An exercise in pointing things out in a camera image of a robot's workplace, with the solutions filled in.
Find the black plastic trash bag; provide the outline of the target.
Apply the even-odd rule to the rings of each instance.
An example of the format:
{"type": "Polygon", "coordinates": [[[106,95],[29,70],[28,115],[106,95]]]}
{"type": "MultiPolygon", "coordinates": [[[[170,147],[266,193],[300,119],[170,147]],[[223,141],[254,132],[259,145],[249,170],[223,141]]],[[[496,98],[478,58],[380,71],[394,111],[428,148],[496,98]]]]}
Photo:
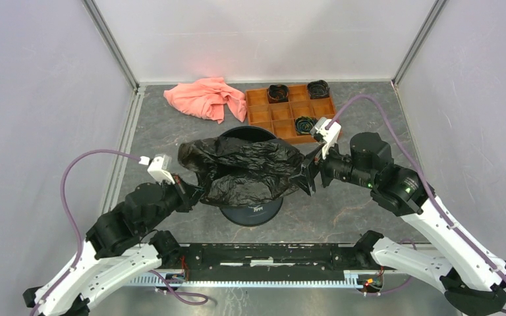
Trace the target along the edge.
{"type": "Polygon", "coordinates": [[[217,207],[267,203],[298,190],[291,178],[305,156],[281,139],[251,142],[219,136],[183,143],[178,162],[195,173],[201,202],[217,207]]]}

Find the dark blue trash bin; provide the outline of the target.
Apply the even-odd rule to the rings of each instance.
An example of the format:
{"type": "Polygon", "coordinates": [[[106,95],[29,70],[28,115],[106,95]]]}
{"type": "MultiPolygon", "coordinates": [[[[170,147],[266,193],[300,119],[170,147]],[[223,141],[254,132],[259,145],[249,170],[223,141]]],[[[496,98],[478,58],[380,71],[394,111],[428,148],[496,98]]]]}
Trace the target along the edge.
{"type": "MultiPolygon", "coordinates": [[[[251,142],[262,142],[276,139],[276,136],[263,128],[256,126],[239,126],[232,128],[221,136],[238,138],[251,142]]],[[[243,207],[220,207],[223,216],[234,224],[245,227],[260,226],[272,220],[280,211],[284,198],[243,207]]]]}

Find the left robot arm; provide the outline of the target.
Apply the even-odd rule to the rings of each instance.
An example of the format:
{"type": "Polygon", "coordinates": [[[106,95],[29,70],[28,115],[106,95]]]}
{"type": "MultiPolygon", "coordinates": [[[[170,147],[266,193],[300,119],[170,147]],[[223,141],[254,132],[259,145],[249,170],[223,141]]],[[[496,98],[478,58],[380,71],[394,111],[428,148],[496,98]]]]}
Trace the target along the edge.
{"type": "Polygon", "coordinates": [[[181,246],[167,230],[174,212],[187,213],[203,194],[178,176],[172,184],[143,183],[101,215],[87,231],[82,251],[46,285],[23,293],[31,315],[88,315],[101,301],[141,274],[175,267],[181,246]]]}

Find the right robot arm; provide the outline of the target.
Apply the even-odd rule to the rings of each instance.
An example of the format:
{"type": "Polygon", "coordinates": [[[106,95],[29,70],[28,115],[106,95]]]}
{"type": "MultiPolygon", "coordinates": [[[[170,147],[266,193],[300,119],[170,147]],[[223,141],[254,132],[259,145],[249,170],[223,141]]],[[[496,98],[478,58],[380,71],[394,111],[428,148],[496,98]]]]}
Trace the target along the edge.
{"type": "Polygon", "coordinates": [[[355,245],[359,267],[378,264],[421,280],[465,315],[506,312],[506,260],[477,242],[416,171],[395,164],[390,145],[379,134],[354,135],[347,155],[338,145],[322,142],[292,181],[312,194],[316,176],[323,186],[339,180],[369,189],[380,207],[417,229],[437,250],[428,255],[370,230],[355,245]]]}

